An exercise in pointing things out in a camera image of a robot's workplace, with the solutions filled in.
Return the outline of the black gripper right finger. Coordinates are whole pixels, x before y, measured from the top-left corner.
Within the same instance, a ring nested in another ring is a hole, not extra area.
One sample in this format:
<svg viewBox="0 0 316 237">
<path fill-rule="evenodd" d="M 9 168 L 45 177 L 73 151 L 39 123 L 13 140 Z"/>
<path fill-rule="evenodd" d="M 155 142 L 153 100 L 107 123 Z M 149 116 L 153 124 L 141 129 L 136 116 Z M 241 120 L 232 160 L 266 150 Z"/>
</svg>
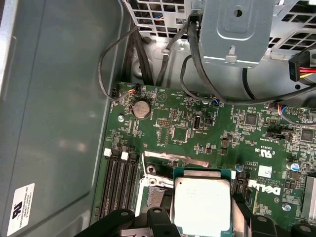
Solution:
<svg viewBox="0 0 316 237">
<path fill-rule="evenodd" d="M 268 217 L 252 214 L 242 194 L 232 196 L 232 228 L 236 237 L 314 237 L 316 235 L 316 227 L 309 224 L 296 224 L 288 231 Z"/>
</svg>

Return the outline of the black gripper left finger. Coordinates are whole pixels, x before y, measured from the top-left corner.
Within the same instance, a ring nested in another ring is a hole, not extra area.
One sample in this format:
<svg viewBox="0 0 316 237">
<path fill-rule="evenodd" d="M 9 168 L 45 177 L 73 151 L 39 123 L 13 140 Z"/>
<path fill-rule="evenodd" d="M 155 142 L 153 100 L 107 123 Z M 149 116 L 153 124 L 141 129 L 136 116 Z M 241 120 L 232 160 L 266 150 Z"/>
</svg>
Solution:
<svg viewBox="0 0 316 237">
<path fill-rule="evenodd" d="M 78 237 L 179 237 L 180 233 L 170 220 L 173 190 L 164 194 L 160 206 L 150 208 L 146 214 L 135 216 L 128 209 L 118 209 L 101 218 Z"/>
</svg>

